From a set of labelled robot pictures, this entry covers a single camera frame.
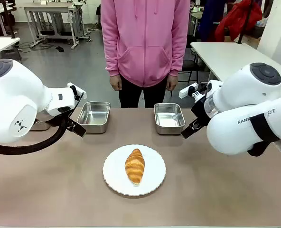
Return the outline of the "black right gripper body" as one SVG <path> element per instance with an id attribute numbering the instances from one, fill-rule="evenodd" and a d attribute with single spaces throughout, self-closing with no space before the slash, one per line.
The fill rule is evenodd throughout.
<path id="1" fill-rule="evenodd" d="M 190 125 L 191 126 L 207 126 L 210 122 L 210 117 L 205 112 L 204 103 L 206 101 L 206 95 L 195 101 L 195 104 L 191 108 L 192 113 L 197 117 Z"/>

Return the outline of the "pink hoodie torso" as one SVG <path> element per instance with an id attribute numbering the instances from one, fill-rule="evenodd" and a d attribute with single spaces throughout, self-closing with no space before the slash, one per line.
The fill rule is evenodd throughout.
<path id="1" fill-rule="evenodd" d="M 118 32 L 119 75 L 139 87 L 161 82 L 172 63 L 172 38 L 188 30 L 190 0 L 101 0 L 102 30 Z"/>

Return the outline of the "black trousers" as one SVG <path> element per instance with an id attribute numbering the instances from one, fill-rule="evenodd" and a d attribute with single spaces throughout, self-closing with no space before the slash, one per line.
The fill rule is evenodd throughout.
<path id="1" fill-rule="evenodd" d="M 124 77 L 120 77 L 122 80 L 122 89 L 119 91 L 121 108 L 137 108 L 142 92 L 144 93 L 146 108 L 153 108 L 155 104 L 163 102 L 168 77 L 165 77 L 161 82 L 151 87 L 139 87 Z"/>

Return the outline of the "steel rectangular container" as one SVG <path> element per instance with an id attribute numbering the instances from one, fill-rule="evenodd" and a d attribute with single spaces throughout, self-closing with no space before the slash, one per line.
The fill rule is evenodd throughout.
<path id="1" fill-rule="evenodd" d="M 176 103 L 154 105 L 156 131 L 161 135 L 179 135 L 185 126 L 181 107 Z"/>
<path id="2" fill-rule="evenodd" d="M 46 131 L 50 128 L 50 125 L 45 123 L 45 122 L 41 122 L 39 120 L 35 120 L 33 126 L 31 127 L 31 131 Z"/>
<path id="3" fill-rule="evenodd" d="M 86 102 L 78 116 L 77 123 L 85 128 L 86 133 L 105 133 L 110 107 L 109 102 Z"/>

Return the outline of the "person's left forearm pink sleeve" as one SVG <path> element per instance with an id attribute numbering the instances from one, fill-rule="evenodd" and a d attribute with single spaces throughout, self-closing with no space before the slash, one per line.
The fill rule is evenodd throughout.
<path id="1" fill-rule="evenodd" d="M 169 75 L 177 76 L 183 67 L 187 45 L 187 31 L 181 29 L 174 31 L 172 41 L 172 63 Z"/>

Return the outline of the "white scalloped plate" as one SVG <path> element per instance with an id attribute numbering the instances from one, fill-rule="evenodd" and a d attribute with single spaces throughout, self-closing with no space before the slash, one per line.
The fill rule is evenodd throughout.
<path id="1" fill-rule="evenodd" d="M 139 149 L 145 161 L 140 184 L 132 183 L 125 171 L 125 162 L 134 149 Z M 139 144 L 125 145 L 111 152 L 103 164 L 103 178 L 115 192 L 126 196 L 143 196 L 155 191 L 166 177 L 166 165 L 154 149 Z"/>

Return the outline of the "person's right hand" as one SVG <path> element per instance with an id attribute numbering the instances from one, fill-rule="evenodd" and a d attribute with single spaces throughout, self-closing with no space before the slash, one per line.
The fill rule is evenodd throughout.
<path id="1" fill-rule="evenodd" d="M 122 80 L 120 75 L 111 76 L 110 84 L 115 91 L 122 90 Z"/>

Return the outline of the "person's right forearm pink sleeve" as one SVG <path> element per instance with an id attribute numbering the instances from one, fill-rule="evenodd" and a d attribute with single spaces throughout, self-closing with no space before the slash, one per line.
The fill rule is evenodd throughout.
<path id="1" fill-rule="evenodd" d="M 119 74 L 118 70 L 118 32 L 108 29 L 103 29 L 103 43 L 104 54 L 106 59 L 106 70 L 109 72 L 110 77 Z"/>

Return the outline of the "golden croissant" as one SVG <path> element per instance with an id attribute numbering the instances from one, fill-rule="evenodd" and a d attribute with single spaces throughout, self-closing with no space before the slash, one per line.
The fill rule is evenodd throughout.
<path id="1" fill-rule="evenodd" d="M 145 170 L 145 160 L 139 149 L 134 149 L 125 162 L 125 171 L 134 185 L 139 185 Z"/>

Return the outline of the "black clamp pole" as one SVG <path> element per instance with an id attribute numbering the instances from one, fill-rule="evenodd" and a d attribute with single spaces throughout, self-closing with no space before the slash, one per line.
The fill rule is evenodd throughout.
<path id="1" fill-rule="evenodd" d="M 247 24 L 248 24 L 249 17 L 250 17 L 250 14 L 251 14 L 251 11 L 252 11 L 252 7 L 253 7 L 253 2 L 254 2 L 254 0 L 250 0 L 250 4 L 249 4 L 248 11 L 247 11 L 247 14 L 246 14 L 246 19 L 245 19 L 242 31 L 241 31 L 241 33 L 239 35 L 239 38 L 238 38 L 238 42 L 237 42 L 238 44 L 242 43 L 243 36 L 244 36 L 244 34 L 246 32 Z"/>
<path id="2" fill-rule="evenodd" d="M 8 27 L 9 27 L 11 38 L 15 38 L 15 34 L 14 34 L 14 31 L 13 31 L 13 28 L 12 28 L 12 26 L 10 24 L 9 12 L 7 10 L 6 1 L 5 0 L 1 0 L 1 3 L 2 3 L 3 8 L 4 8 L 4 16 L 5 16 L 5 20 L 6 20 L 7 24 L 8 24 Z"/>

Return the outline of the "person's left hand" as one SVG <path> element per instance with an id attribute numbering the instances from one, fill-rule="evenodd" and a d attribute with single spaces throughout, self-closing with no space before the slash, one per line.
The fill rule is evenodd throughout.
<path id="1" fill-rule="evenodd" d="M 168 75 L 166 89 L 172 92 L 175 89 L 177 83 L 178 83 L 177 76 Z"/>

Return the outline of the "dark blue garment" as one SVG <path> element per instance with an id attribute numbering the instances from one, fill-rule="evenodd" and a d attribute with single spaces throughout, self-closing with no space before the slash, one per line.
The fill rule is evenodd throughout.
<path id="1" fill-rule="evenodd" d="M 213 39 L 212 36 L 217 27 L 215 23 L 222 20 L 226 2 L 227 0 L 206 0 L 198 26 L 198 34 L 202 42 L 209 42 Z"/>

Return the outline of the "grey metal desk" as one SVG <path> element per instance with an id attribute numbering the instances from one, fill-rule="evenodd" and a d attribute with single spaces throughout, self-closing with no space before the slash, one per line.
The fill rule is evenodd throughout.
<path id="1" fill-rule="evenodd" d="M 79 39 L 87 36 L 83 22 L 83 2 L 38 0 L 22 6 L 35 47 L 45 39 L 65 39 L 72 41 L 71 49 L 79 44 Z"/>

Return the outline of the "large white table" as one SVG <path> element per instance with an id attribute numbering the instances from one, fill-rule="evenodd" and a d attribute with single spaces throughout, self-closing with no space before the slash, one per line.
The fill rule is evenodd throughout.
<path id="1" fill-rule="evenodd" d="M 262 62 L 274 67 L 281 76 L 281 65 L 247 44 L 234 42 L 192 42 L 192 48 L 221 81 L 247 64 Z"/>

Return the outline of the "red jacket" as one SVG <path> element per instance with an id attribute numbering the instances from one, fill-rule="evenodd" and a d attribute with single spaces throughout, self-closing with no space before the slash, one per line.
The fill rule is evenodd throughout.
<path id="1" fill-rule="evenodd" d="M 229 13 L 221 20 L 217 26 L 214 39 L 215 42 L 225 41 L 225 30 L 228 30 L 231 40 L 235 40 L 243 31 L 244 24 L 247 19 L 251 0 L 242 0 L 234 4 Z M 262 19 L 261 6 L 253 0 L 252 8 L 246 25 L 246 31 L 251 30 L 258 21 Z"/>

